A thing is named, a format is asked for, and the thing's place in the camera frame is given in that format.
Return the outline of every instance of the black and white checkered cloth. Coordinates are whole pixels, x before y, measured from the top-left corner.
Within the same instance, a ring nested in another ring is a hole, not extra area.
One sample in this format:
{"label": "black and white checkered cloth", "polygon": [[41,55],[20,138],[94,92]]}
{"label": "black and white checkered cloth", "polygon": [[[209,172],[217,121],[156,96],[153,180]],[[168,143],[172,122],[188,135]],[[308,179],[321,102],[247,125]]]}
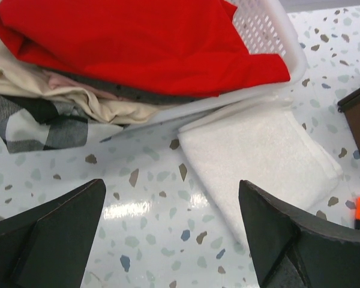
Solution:
{"label": "black and white checkered cloth", "polygon": [[92,120],[73,103],[0,95],[0,137],[9,153],[80,147],[122,129]]}

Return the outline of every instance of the folded towel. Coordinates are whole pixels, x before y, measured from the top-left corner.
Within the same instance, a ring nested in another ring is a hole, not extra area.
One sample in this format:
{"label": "folded towel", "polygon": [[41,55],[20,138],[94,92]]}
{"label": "folded towel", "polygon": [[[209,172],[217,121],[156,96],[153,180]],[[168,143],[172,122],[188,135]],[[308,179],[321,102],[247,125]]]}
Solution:
{"label": "folded towel", "polygon": [[247,245],[238,201],[240,180],[308,209],[339,182],[341,167],[313,141],[289,109],[291,101],[252,98],[180,129],[179,141],[227,224]]}

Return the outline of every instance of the terrazzo floor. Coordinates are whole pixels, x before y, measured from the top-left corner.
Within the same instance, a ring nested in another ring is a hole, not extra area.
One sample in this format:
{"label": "terrazzo floor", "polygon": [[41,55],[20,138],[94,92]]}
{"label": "terrazzo floor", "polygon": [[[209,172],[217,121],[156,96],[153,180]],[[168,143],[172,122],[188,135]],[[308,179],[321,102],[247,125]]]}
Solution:
{"label": "terrazzo floor", "polygon": [[[360,87],[360,6],[290,18],[307,55],[304,78],[280,92],[344,178],[310,212],[352,227],[360,155],[337,101]],[[124,132],[65,151],[8,155],[0,140],[0,220],[93,178],[107,196],[82,288],[258,287],[249,251],[236,243],[187,163],[178,127],[201,115]]]}

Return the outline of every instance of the laundry basket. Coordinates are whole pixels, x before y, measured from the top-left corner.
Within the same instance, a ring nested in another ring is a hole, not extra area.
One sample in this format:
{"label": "laundry basket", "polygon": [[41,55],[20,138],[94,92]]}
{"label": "laundry basket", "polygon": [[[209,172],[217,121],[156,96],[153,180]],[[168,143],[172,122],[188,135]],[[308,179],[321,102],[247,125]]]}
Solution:
{"label": "laundry basket", "polygon": [[205,98],[159,112],[147,124],[215,109],[257,95],[270,94],[276,89],[296,83],[307,69],[307,59],[298,42],[298,35],[278,0],[231,0],[238,9],[233,24],[252,54],[278,53],[284,59],[290,81],[260,85]]}

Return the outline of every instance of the red cloth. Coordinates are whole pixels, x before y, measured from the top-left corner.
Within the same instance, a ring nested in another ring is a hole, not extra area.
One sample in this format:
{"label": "red cloth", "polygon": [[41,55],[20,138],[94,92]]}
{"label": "red cloth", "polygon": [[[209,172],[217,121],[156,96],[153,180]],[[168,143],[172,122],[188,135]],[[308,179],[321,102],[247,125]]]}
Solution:
{"label": "red cloth", "polygon": [[222,0],[2,0],[0,39],[19,60],[195,97],[290,79],[249,55]]}

